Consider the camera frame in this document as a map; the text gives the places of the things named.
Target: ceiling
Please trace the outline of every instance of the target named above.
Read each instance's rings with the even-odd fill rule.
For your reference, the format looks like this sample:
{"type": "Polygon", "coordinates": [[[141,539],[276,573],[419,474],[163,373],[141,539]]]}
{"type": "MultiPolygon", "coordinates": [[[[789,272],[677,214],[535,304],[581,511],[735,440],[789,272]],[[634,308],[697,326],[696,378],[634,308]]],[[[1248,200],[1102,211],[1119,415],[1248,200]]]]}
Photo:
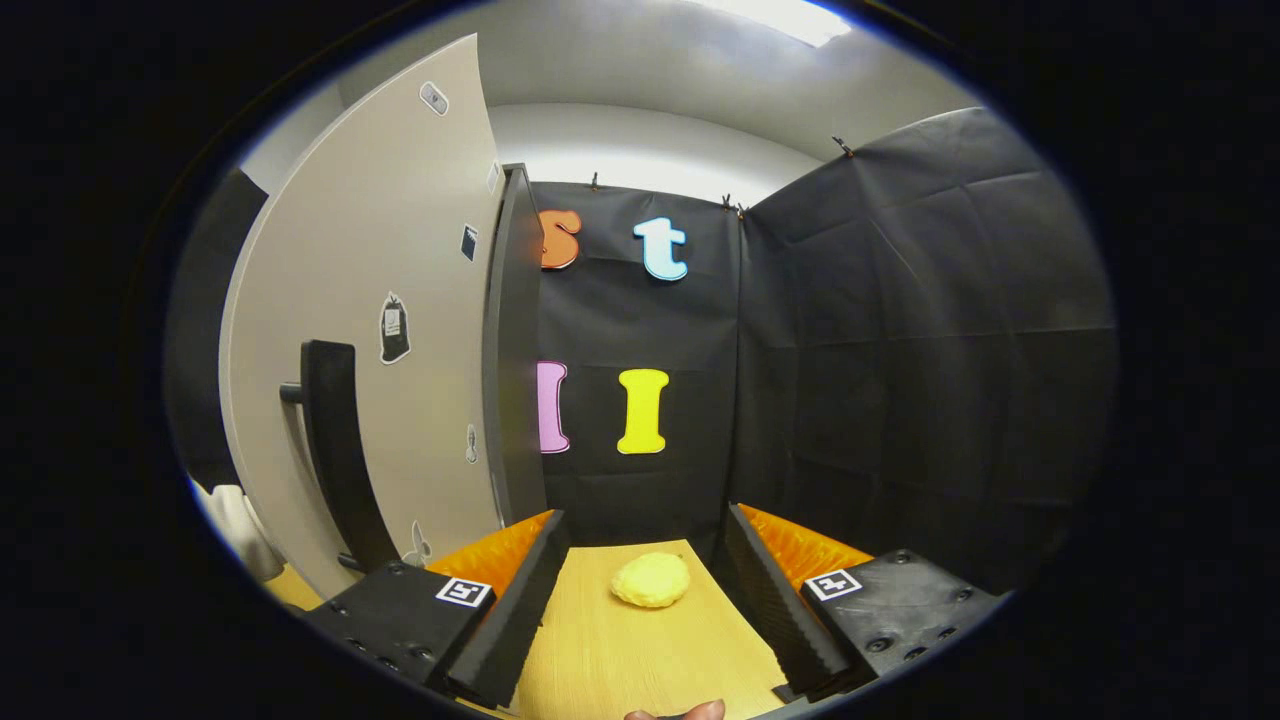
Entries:
{"type": "Polygon", "coordinates": [[[815,159],[979,105],[940,70],[860,27],[810,47],[682,0],[495,0],[411,32],[338,81],[346,105],[431,51],[479,33],[490,106],[590,102],[687,115],[815,159]]]}

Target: binder clip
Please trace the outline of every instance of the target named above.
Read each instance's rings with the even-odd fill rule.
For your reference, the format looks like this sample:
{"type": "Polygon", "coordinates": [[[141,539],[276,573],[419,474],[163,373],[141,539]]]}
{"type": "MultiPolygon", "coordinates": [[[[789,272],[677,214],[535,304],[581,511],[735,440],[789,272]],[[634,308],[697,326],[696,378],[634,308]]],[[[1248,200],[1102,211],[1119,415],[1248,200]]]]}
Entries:
{"type": "Polygon", "coordinates": [[[854,151],[850,150],[847,145],[845,145],[844,140],[841,140],[841,138],[838,138],[836,136],[831,136],[831,138],[835,140],[836,145],[838,145],[840,149],[845,151],[845,158],[852,158],[854,156],[854,151]]]}

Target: wooden table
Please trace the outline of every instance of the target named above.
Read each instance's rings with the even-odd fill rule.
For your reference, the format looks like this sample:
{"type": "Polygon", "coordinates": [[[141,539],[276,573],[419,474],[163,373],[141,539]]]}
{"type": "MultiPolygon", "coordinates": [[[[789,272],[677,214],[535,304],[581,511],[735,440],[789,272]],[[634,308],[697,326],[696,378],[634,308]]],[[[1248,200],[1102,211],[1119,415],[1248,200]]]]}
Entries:
{"type": "Polygon", "coordinates": [[[632,710],[680,715],[723,698],[726,720],[782,706],[777,659],[686,541],[568,551],[530,648],[512,712],[521,720],[622,720],[632,710]],[[675,605],[643,609],[609,580],[645,552],[681,555],[690,585],[675,605]]]}

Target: ceiling light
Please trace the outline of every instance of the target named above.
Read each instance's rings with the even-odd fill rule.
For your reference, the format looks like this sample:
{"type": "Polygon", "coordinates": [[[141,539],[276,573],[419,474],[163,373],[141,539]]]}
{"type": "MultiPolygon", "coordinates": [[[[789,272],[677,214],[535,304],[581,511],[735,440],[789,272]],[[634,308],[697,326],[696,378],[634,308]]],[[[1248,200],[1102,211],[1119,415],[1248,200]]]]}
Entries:
{"type": "Polygon", "coordinates": [[[832,37],[849,32],[840,15],[804,0],[686,0],[733,13],[791,37],[822,47],[832,37]]]}

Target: yellow sponge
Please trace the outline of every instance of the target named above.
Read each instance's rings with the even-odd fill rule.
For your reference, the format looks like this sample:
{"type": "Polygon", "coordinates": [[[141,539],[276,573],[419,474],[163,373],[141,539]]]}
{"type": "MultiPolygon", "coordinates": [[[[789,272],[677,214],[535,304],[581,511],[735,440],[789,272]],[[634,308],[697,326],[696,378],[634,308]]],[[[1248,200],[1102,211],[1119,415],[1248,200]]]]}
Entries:
{"type": "Polygon", "coordinates": [[[667,607],[689,589],[689,568],[669,552],[649,552],[623,565],[609,587],[631,605],[667,607]]]}

